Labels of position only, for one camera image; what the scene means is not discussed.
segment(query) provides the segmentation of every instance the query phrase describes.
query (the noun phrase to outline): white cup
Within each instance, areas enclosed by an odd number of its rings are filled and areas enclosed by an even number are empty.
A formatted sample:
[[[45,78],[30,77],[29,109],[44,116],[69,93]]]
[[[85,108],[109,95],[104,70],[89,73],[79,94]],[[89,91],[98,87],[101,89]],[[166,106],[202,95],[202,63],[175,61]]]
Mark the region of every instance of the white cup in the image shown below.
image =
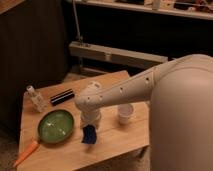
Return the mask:
[[[128,124],[134,109],[132,104],[121,104],[117,106],[118,121],[120,124]]]

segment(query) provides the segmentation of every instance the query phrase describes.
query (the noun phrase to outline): wooden table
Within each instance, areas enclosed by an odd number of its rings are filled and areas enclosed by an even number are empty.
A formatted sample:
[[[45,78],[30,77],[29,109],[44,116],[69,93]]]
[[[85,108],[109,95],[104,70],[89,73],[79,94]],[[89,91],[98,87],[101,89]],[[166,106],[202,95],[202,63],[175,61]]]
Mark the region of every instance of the wooden table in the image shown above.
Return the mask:
[[[79,93],[92,80],[99,81],[103,87],[110,86],[129,77],[126,71],[110,73],[83,80],[63,83],[55,86],[41,88],[39,91],[45,100],[69,88],[75,94]],[[80,127],[80,111],[74,105],[74,99],[68,100],[55,107],[48,103],[48,108],[43,113],[34,110],[33,105],[24,94],[23,112],[21,121],[21,134],[19,152],[37,136],[37,125],[41,118],[54,109],[66,109],[70,111],[75,120],[74,132],[59,144],[42,143],[38,149],[22,162],[18,171],[70,171],[89,166],[94,163],[124,154],[149,144],[148,137],[148,107],[146,103],[133,103],[134,114],[128,125],[118,123],[116,106],[102,108],[102,119],[97,130],[97,142],[95,145],[81,143],[82,130]]]

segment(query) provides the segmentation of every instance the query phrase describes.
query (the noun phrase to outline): green bowl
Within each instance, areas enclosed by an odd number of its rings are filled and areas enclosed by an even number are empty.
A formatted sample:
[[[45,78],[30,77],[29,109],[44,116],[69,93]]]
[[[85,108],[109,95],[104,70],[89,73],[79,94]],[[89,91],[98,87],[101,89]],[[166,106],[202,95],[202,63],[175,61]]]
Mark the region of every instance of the green bowl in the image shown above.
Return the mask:
[[[45,143],[59,143],[70,136],[74,119],[66,110],[54,110],[47,113],[38,125],[38,135]]]

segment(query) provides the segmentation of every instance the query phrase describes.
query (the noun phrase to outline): orange carrot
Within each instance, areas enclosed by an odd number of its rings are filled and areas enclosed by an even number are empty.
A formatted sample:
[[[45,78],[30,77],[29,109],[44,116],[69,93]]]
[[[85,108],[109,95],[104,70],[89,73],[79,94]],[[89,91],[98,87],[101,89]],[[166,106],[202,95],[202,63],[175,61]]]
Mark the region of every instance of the orange carrot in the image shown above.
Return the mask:
[[[13,164],[13,167],[18,166],[22,161],[24,161],[30,154],[32,154],[38,148],[38,141],[33,140],[31,144],[19,155],[18,159]]]

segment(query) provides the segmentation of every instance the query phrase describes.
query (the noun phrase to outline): small bottle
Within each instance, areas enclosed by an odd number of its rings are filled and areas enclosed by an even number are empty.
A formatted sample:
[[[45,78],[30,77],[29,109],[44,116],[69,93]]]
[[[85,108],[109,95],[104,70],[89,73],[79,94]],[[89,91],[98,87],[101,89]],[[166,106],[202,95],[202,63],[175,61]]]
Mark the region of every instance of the small bottle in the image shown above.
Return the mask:
[[[44,101],[44,98],[42,97],[41,93],[37,92],[31,85],[27,86],[27,92],[36,109],[39,112],[43,112],[47,107],[47,104]]]

